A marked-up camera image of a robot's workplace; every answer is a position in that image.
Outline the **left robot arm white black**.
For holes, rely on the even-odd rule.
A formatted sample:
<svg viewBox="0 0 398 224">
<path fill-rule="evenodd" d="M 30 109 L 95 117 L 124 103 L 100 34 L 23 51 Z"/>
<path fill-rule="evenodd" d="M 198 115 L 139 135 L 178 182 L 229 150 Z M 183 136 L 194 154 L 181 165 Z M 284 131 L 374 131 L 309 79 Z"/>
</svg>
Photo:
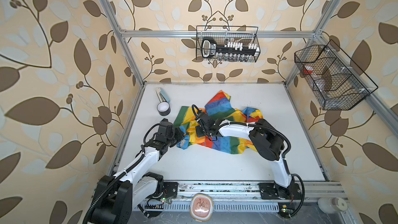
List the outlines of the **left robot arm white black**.
<svg viewBox="0 0 398 224">
<path fill-rule="evenodd" d="M 163 176 L 149 172 L 169 148 L 184 139 L 185 133 L 167 119 L 154 125 L 158 130 L 144 137 L 140 152 L 123 170 L 103 176 L 97 184 L 84 224 L 126 224 L 135 207 L 149 196 L 163 194 Z"/>
</svg>

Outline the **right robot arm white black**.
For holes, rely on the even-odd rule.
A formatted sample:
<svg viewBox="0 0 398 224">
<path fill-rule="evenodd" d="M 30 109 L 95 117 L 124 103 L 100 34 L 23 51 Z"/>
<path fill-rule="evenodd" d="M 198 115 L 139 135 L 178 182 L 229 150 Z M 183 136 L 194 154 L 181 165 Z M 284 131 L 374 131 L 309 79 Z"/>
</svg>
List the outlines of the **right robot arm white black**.
<svg viewBox="0 0 398 224">
<path fill-rule="evenodd" d="M 286 161 L 291 143 L 266 120 L 259 119 L 256 122 L 213 120 L 204 111 L 194 110 L 193 113 L 195 121 L 199 124 L 196 127 L 199 137 L 205 136 L 210 140 L 224 137 L 239 138 L 252 142 L 258 154 L 270 162 L 274 186 L 268 190 L 269 196 L 287 200 L 295 197 L 304 198 L 304 183 L 300 176 L 290 173 Z"/>
</svg>

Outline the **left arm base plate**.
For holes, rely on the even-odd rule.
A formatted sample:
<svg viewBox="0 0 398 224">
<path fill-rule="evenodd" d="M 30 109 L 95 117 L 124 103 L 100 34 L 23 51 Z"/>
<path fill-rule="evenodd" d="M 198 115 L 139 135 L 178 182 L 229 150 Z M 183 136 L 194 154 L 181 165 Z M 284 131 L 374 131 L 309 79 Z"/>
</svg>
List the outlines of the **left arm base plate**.
<svg viewBox="0 0 398 224">
<path fill-rule="evenodd" d="M 157 180 L 150 180 L 144 183 L 143 186 L 135 188 L 134 198 L 140 196 L 142 199 L 156 199 L 163 201 L 165 199 L 174 199 L 178 194 L 178 183 L 171 182 L 159 182 Z"/>
</svg>

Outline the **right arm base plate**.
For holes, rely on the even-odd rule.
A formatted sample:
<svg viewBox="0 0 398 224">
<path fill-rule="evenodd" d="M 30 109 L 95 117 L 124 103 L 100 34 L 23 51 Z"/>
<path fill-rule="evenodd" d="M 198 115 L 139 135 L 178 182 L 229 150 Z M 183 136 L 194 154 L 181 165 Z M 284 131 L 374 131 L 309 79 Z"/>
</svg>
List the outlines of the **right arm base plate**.
<svg viewBox="0 0 398 224">
<path fill-rule="evenodd" d="M 295 181 L 287 188 L 276 183 L 259 183 L 258 186 L 262 200 L 300 200 L 304 192 Z"/>
</svg>

